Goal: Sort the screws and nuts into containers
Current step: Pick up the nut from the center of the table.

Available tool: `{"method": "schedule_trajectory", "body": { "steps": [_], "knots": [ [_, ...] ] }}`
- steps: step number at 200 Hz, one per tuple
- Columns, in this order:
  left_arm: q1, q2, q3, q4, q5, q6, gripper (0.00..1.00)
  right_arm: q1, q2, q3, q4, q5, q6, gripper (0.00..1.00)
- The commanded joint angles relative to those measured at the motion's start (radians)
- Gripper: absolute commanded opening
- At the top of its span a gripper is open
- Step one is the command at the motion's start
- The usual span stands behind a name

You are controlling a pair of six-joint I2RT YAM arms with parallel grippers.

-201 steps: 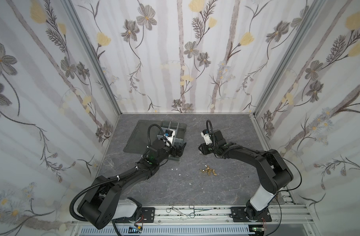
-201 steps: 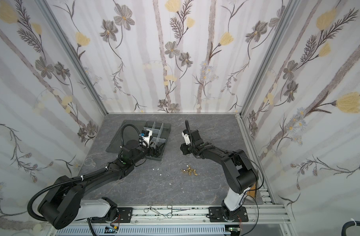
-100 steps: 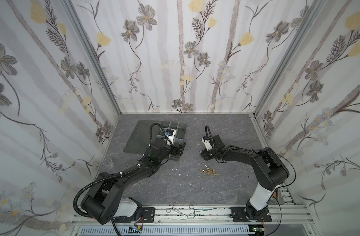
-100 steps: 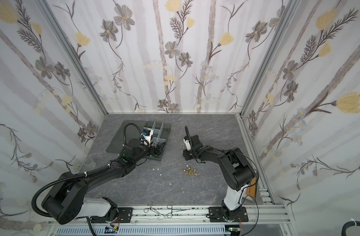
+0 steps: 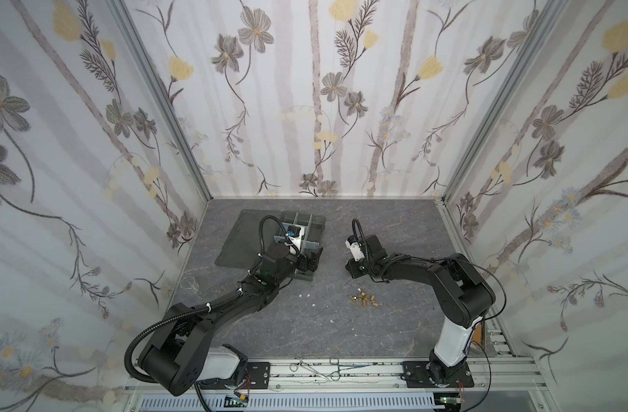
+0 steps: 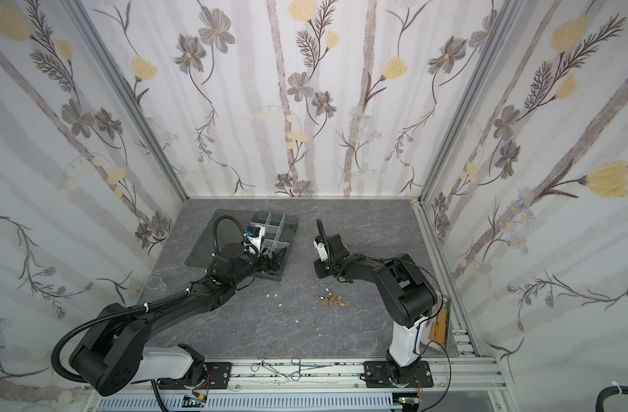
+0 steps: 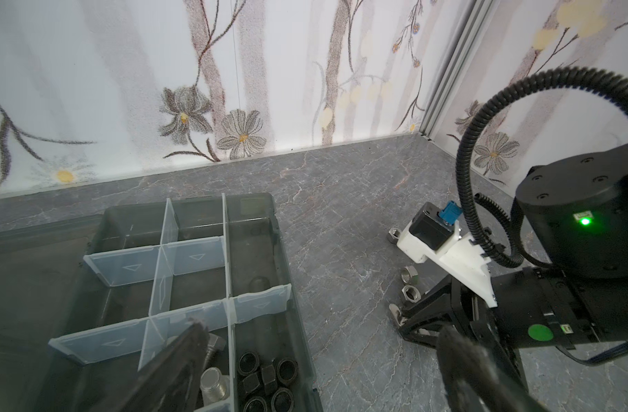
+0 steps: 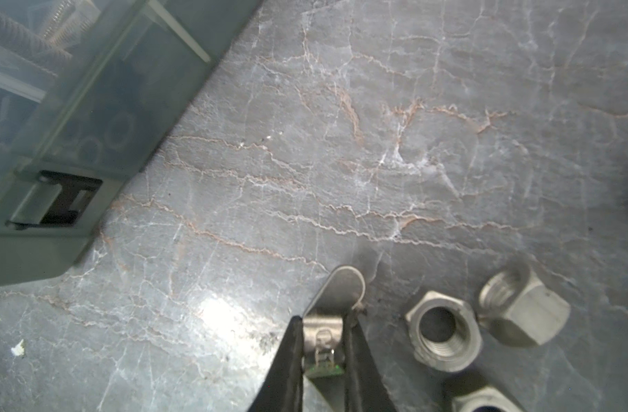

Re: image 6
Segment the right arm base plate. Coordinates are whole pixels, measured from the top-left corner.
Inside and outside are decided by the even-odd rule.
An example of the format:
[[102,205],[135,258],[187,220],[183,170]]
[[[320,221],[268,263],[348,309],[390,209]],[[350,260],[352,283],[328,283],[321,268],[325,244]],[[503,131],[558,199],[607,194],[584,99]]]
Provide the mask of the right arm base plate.
[[407,367],[400,367],[395,362],[364,362],[364,371],[360,379],[367,388],[432,388],[433,374],[429,364],[423,360]]

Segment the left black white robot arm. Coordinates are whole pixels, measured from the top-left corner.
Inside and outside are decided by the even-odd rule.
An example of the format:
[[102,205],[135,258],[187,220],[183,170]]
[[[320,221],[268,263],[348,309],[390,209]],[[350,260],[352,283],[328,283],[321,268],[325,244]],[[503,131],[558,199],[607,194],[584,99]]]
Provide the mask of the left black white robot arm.
[[295,233],[286,215],[257,212],[247,226],[230,215],[209,224],[212,255],[204,277],[181,292],[132,307],[111,304],[96,319],[61,337],[51,367],[63,379],[107,397],[131,384],[164,379],[169,386],[205,383],[205,358],[187,344],[147,348],[154,336],[199,314],[214,312],[254,278],[281,280]]

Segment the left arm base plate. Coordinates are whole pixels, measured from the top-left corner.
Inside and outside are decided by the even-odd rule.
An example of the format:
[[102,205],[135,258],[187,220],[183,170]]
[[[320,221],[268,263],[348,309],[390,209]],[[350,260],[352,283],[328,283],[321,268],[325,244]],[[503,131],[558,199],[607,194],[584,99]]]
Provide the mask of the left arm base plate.
[[231,362],[206,362],[195,368],[194,390],[226,390],[231,378]]

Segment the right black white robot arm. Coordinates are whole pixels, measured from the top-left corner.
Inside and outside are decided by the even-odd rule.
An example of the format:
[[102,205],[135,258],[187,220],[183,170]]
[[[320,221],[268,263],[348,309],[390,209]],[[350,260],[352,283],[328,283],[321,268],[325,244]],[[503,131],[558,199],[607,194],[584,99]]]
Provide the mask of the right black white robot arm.
[[317,277],[332,277],[339,283],[372,283],[394,322],[385,360],[366,362],[360,379],[369,388],[421,384],[419,374],[424,371],[420,352],[422,329],[443,307],[435,277],[406,253],[378,259],[350,252],[340,235],[327,235],[320,219],[317,231],[314,240],[318,253],[314,262]]

